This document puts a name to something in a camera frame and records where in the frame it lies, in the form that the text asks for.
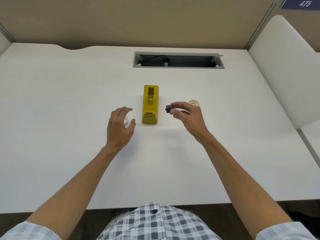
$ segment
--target shirt sleeve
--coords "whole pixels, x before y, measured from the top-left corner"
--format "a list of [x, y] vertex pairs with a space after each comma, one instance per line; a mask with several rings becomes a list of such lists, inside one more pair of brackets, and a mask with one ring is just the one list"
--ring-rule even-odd
[[270, 226], [257, 234], [256, 240], [317, 240], [301, 222]]
[[25, 221], [10, 229], [0, 240], [61, 240], [61, 238], [45, 226]]

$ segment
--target black cable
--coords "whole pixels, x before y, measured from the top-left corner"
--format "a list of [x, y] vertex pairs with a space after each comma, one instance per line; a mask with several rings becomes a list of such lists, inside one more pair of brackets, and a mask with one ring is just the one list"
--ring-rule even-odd
[[153, 58], [156, 58], [156, 57], [159, 57], [159, 56], [163, 56], [163, 55], [153, 56], [152, 58], [150, 58], [148, 60], [143, 60], [140, 63], [145, 63], [146, 61], [152, 60]]

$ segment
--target hand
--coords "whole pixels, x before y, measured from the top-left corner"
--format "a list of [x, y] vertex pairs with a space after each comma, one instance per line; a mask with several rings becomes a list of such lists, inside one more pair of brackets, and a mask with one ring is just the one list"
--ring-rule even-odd
[[195, 139], [203, 144], [207, 139], [212, 137], [212, 134], [206, 127], [205, 121], [202, 117], [201, 108], [196, 105], [191, 105], [187, 102], [174, 102], [171, 103], [173, 109], [170, 113], [174, 118], [182, 121], [186, 130], [195, 137]]
[[127, 113], [131, 110], [132, 108], [122, 107], [111, 112], [106, 133], [105, 148], [107, 150], [118, 153], [130, 141], [134, 134], [136, 120], [132, 119], [129, 127], [126, 129], [124, 119]]

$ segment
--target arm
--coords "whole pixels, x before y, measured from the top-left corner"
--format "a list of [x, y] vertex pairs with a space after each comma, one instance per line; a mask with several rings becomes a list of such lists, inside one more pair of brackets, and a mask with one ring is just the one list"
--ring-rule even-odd
[[118, 108], [111, 113], [107, 127], [106, 146], [65, 186], [48, 199], [28, 219], [28, 222], [53, 230], [66, 240], [87, 208], [98, 183], [118, 152], [130, 141], [135, 119], [126, 129], [124, 118], [131, 108]]
[[256, 235], [291, 219], [271, 196], [234, 160], [208, 131], [198, 106], [186, 102], [171, 103], [174, 118], [181, 120], [188, 132], [201, 143], [214, 165], [240, 219], [255, 239]]

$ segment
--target floor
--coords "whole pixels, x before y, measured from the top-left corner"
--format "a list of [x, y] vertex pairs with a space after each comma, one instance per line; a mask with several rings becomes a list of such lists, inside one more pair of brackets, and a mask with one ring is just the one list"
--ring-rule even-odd
[[[279, 205], [286, 211], [301, 212], [320, 217], [320, 200], [282, 201]], [[232, 204], [177, 206], [200, 216], [200, 218], [223, 240], [252, 240]], [[69, 240], [95, 240], [108, 222], [124, 209], [86, 210]], [[31, 213], [0, 214], [0, 237], [9, 229], [25, 221]]]

